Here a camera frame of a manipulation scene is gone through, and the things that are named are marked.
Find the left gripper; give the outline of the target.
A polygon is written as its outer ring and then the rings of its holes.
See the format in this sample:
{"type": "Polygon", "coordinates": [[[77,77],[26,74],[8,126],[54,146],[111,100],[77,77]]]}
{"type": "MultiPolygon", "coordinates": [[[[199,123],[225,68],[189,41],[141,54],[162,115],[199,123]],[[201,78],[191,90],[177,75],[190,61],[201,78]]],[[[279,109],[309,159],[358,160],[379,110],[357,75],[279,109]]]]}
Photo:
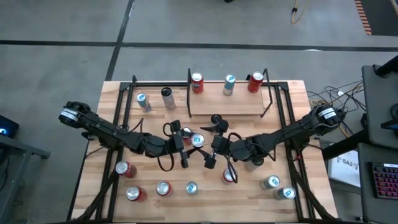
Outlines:
{"type": "Polygon", "coordinates": [[[190,157],[192,153],[195,151],[199,151],[200,149],[194,147],[193,149],[189,149],[184,151],[184,139],[190,139],[195,133],[191,129],[183,129],[181,128],[181,124],[179,120],[172,121],[170,123],[170,131],[172,132],[172,139],[174,142],[175,151],[180,154],[180,162],[183,168],[188,167],[187,159],[190,157]]]}

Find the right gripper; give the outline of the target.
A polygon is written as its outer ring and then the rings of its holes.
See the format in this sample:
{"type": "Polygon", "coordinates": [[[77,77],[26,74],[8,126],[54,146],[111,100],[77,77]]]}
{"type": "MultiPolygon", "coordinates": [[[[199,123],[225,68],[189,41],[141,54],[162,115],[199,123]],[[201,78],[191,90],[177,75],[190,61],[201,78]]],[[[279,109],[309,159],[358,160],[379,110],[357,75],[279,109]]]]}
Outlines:
{"type": "Polygon", "coordinates": [[[216,164],[216,155],[219,153],[220,150],[223,150],[225,145],[227,145],[228,140],[223,137],[223,134],[227,132],[229,128],[229,124],[227,120],[221,120],[212,127],[200,127],[200,129],[204,131],[208,131],[211,133],[215,133],[213,142],[211,143],[211,148],[213,151],[206,152],[202,149],[199,149],[200,154],[205,157],[205,167],[208,169],[213,169],[216,164]]]}

